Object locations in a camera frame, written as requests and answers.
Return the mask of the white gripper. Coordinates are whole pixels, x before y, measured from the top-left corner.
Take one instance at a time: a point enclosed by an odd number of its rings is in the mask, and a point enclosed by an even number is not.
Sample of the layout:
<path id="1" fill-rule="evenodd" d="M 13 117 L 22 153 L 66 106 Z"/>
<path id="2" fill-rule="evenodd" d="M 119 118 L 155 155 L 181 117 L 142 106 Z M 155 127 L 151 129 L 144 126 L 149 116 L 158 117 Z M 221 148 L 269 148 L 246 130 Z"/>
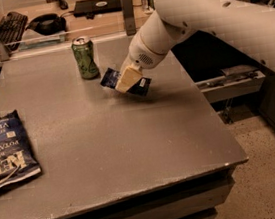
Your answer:
<path id="1" fill-rule="evenodd" d="M 143 69 L 155 68 L 167 55 L 165 33 L 140 29 L 131 40 L 115 88 L 126 93 L 142 78 Z"/>

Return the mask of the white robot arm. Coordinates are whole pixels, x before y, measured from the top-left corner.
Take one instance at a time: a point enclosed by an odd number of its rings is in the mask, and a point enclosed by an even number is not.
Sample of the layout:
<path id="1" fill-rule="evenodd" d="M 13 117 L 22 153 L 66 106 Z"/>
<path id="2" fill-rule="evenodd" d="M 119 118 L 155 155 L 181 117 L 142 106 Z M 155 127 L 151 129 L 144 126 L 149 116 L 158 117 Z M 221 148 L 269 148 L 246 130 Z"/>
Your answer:
<path id="1" fill-rule="evenodd" d="M 239 0 L 153 0 L 155 10 L 133 37 L 116 84 L 127 92 L 167 53 L 197 31 L 263 62 L 275 72 L 275 8 Z"/>

